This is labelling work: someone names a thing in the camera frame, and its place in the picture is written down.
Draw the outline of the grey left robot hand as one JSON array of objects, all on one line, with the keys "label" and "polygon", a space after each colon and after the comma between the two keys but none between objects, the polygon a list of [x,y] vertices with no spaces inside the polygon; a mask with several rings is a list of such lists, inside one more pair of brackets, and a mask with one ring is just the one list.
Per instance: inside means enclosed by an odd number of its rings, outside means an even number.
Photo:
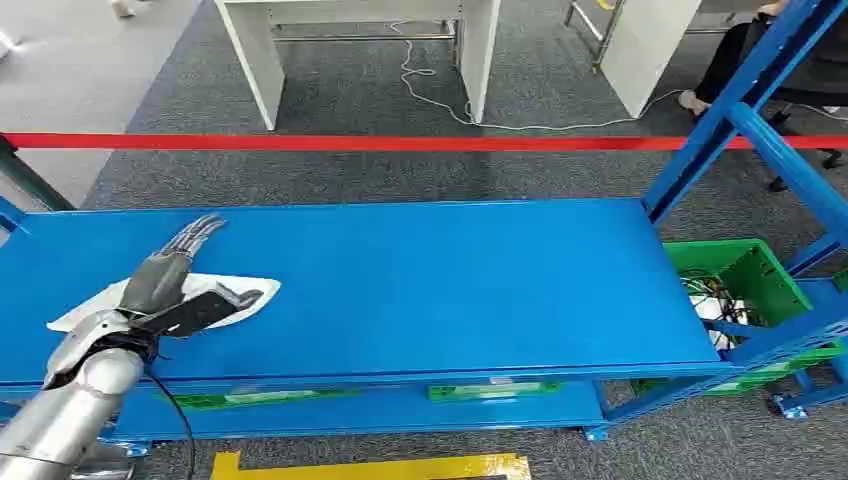
[{"label": "grey left robot hand", "polygon": [[260,290],[237,293],[221,283],[203,287],[190,298],[183,292],[195,254],[224,225],[218,215],[204,215],[140,264],[118,304],[133,330],[152,336],[188,337],[260,300]]}]

